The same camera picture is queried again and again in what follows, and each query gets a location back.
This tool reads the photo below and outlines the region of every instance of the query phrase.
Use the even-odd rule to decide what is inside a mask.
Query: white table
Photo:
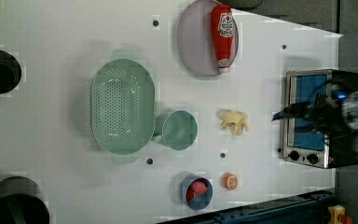
[[[21,62],[26,76],[0,97],[0,180],[36,181],[51,223],[153,223],[335,186],[335,170],[279,159],[279,122],[270,120],[281,109],[286,71],[337,68],[339,35],[233,10],[240,29],[235,63],[228,75],[197,77],[175,47],[177,22],[191,2],[1,0],[0,49]],[[117,165],[98,146],[90,83],[121,49],[135,52],[152,75],[156,115],[173,107],[197,118],[191,148],[176,152],[151,142],[135,163]],[[250,132],[221,131],[219,109],[248,113]],[[239,177],[236,190],[220,186],[225,172]],[[178,196],[188,173],[213,181],[213,201],[200,212]]]

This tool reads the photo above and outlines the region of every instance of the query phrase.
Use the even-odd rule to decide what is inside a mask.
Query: red fruit
[[[192,189],[188,189],[186,193],[186,201],[190,202],[194,199],[194,191]]]
[[[208,190],[208,188],[205,186],[205,183],[200,180],[194,181],[191,184],[191,189],[199,196],[202,196]]]

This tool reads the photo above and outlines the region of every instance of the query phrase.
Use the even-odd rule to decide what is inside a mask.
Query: blue bowl
[[[200,180],[205,183],[205,186],[208,188],[208,190],[202,195],[199,196],[198,194],[195,194],[195,197],[190,202],[186,201],[186,193],[187,190],[190,188],[191,184],[196,181]],[[180,191],[179,191],[180,197],[182,201],[191,209],[193,210],[201,210],[204,209],[208,204],[211,202],[212,196],[213,196],[213,188],[211,182],[209,180],[198,176],[198,175],[188,175],[181,184]]]

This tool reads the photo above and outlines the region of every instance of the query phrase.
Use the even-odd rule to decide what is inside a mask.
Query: white bottle cap
[[[228,67],[225,67],[225,68],[219,68],[219,72],[220,72],[221,74],[228,73]]]

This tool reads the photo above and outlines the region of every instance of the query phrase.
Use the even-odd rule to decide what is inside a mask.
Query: plate
[[[155,87],[140,64],[114,60],[101,68],[91,85],[92,132],[104,149],[128,155],[153,135]]]
[[[211,0],[196,1],[184,11],[179,21],[177,31],[179,55],[188,70],[196,75],[220,75],[211,31],[211,11],[219,4]],[[230,64],[237,55],[238,45],[238,29],[234,21]]]

